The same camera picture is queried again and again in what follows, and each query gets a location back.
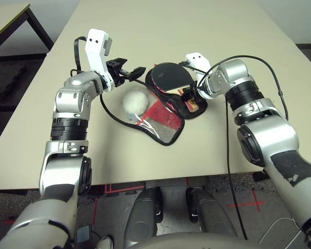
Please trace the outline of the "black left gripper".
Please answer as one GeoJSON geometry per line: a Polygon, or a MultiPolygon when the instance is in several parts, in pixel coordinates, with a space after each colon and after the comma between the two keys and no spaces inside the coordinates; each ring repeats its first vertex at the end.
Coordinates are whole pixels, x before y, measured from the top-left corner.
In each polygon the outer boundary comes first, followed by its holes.
{"type": "Polygon", "coordinates": [[[122,67],[126,62],[127,59],[113,59],[106,62],[108,72],[114,81],[115,87],[122,85],[126,79],[135,81],[139,76],[143,75],[146,70],[145,67],[140,66],[133,69],[131,72],[122,73],[122,67]]]}

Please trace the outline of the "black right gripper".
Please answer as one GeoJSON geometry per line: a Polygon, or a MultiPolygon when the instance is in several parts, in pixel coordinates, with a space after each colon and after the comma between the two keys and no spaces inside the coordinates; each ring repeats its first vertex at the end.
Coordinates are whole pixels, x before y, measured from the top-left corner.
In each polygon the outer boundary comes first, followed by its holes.
{"type": "Polygon", "coordinates": [[[183,94],[181,100],[183,102],[188,102],[189,104],[195,104],[194,100],[201,100],[200,94],[197,90],[197,81],[193,80],[190,84],[190,87],[182,89],[183,94]]]}

